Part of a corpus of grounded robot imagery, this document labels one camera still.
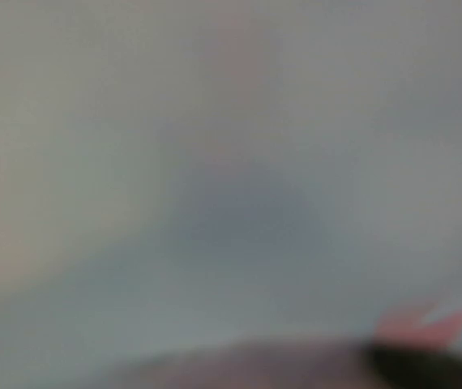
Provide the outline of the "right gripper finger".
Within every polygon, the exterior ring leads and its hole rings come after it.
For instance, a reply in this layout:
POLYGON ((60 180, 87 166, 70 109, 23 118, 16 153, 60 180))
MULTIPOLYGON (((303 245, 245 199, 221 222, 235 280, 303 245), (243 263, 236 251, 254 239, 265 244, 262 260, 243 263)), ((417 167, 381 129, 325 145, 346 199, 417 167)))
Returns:
POLYGON ((462 355, 403 344, 371 343, 363 357, 387 388, 462 389, 462 355))

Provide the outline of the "light blue plastic bag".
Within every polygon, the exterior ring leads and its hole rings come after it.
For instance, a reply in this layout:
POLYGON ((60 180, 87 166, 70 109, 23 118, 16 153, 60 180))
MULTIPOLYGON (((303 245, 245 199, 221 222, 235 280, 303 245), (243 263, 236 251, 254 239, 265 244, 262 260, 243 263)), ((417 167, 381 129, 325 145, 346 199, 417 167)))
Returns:
POLYGON ((0 388, 404 301, 462 308, 462 1, 0 1, 0 388))

